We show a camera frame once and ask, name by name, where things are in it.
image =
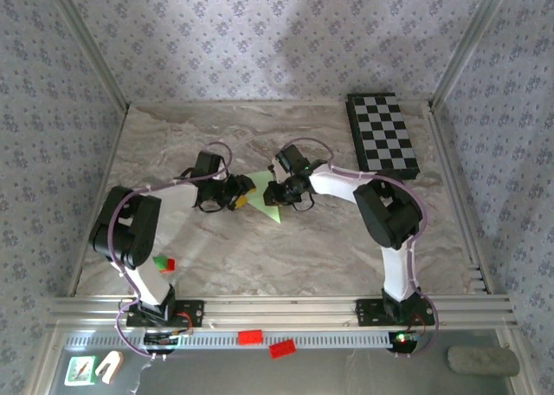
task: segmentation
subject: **patterned wallpaper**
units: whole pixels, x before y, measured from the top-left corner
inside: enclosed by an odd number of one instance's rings
[[[480,0],[75,0],[131,102],[428,99]]]
[[[0,393],[22,393],[120,117],[51,0],[0,2]]]
[[[554,393],[554,0],[505,0],[440,118],[490,268]]]

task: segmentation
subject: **floor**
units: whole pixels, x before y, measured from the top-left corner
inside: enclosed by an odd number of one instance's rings
[[[468,259],[441,181],[420,104],[401,105],[421,167],[409,184],[428,206],[429,225],[416,246],[422,287],[433,294],[469,292]],[[119,142],[108,187],[155,185],[193,165],[213,139],[228,142],[233,173],[265,170],[290,139],[312,136],[335,151],[336,164],[357,168],[344,104],[279,102],[217,106],[132,107]],[[312,143],[299,144],[310,159],[325,158]],[[179,295],[379,294],[383,262],[357,207],[316,197],[308,212],[284,209],[281,224],[249,205],[206,215],[176,207],[161,215],[153,255],[177,260],[168,279]],[[128,292],[116,271],[91,249],[84,258],[79,295]]]

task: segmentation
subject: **red rectangular block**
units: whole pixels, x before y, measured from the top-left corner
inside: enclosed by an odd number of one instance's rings
[[[166,272],[173,272],[175,270],[175,260],[171,258],[167,258],[167,267],[165,269],[162,269],[162,274],[165,274]]]
[[[239,332],[238,344],[239,346],[246,345],[259,345],[263,341],[263,334],[261,330],[247,330]]]
[[[296,353],[296,345],[294,345],[293,339],[285,340],[281,343],[275,343],[269,347],[269,355],[271,356],[271,359],[277,359],[293,353]]]

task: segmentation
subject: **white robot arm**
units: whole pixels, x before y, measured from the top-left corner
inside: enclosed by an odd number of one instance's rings
[[[164,207],[171,206],[171,200],[161,198],[177,196],[179,205],[198,207],[206,213],[237,209],[246,203],[245,195],[255,188],[254,183],[246,176],[227,172],[222,172],[221,177],[208,178],[223,168],[223,157],[202,151],[198,154],[195,166],[176,178],[173,186],[162,192],[132,197],[119,212],[113,229],[117,263],[113,261],[108,248],[108,226],[115,209],[132,190],[122,186],[113,187],[96,219],[89,243],[117,270],[125,270],[139,294],[138,310],[155,324],[167,324],[174,315],[176,304],[175,290],[159,273],[153,258],[150,258],[159,214],[165,214]],[[190,178],[189,183],[177,182],[187,178]],[[203,207],[207,203],[211,206],[208,209]]]
[[[412,197],[393,185],[371,181],[370,176],[376,173],[331,168],[321,160],[310,163],[294,145],[279,152],[270,168],[275,181],[264,194],[266,205],[295,204],[304,193],[326,194],[357,204],[371,237],[383,252],[383,296],[400,303],[414,294],[417,283],[415,279],[409,283],[407,242],[418,232],[422,214]],[[390,202],[385,205],[382,199]]]
[[[349,178],[332,172],[327,165],[321,165],[315,169],[309,179],[315,193],[342,198],[354,204],[357,202],[354,191],[368,183],[364,179]],[[412,285],[409,284],[406,246],[406,242],[400,249],[381,246],[384,265],[383,289],[396,301],[406,300],[414,292]]]

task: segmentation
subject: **green paper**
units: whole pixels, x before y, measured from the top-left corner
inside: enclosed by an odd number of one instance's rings
[[[158,255],[154,256],[154,263],[156,264],[156,268],[160,271],[167,269],[167,256],[165,255]]]
[[[266,206],[263,201],[263,192],[267,189],[270,181],[274,181],[274,175],[271,172],[253,172],[247,174],[254,182],[256,191],[246,195],[249,204],[252,204],[257,210],[271,217],[275,222],[280,223],[279,206]]]
[[[65,386],[94,385],[96,382],[96,356],[74,356],[69,360]]]

